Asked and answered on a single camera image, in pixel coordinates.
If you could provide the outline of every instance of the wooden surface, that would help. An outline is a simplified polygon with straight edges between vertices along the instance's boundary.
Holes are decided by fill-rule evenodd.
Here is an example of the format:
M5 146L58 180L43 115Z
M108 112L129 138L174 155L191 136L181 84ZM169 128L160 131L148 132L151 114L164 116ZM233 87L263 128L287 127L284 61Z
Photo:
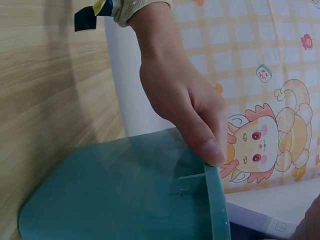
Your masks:
M21 203L76 146L124 136L103 19L92 0L0 0L0 240L20 239Z

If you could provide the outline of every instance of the cartoon lion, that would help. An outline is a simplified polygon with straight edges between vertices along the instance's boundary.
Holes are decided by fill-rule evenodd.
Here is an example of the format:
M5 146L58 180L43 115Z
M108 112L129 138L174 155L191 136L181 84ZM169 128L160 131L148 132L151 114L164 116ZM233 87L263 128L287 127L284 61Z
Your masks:
M313 113L308 90L300 80L288 80L274 96L281 102L289 91L295 97L294 109L285 107L275 116L264 103L255 111L230 117L227 162L220 168L221 178L231 174L230 182L260 183L274 170L285 172L293 164L294 180L301 179L309 159Z

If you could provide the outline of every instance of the checkered fabric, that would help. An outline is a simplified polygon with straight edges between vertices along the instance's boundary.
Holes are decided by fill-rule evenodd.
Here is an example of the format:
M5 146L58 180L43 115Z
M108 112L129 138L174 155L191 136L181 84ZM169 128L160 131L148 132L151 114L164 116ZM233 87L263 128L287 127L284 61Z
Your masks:
M320 176L320 0L175 0L174 14L230 106L225 192Z

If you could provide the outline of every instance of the hand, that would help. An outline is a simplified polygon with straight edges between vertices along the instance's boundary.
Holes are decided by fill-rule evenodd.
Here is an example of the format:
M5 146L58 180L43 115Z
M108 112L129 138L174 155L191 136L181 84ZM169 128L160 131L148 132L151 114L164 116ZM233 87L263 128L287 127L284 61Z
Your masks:
M169 6L152 3L129 23L139 41L141 83L153 109L206 163L221 166L227 154L227 106L186 56Z

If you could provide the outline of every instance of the teal plastic container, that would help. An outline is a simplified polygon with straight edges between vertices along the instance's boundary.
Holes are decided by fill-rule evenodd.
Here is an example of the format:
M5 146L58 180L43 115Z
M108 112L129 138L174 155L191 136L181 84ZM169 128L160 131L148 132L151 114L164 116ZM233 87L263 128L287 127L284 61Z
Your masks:
M230 240L215 167L176 128L79 147L21 208L23 240Z

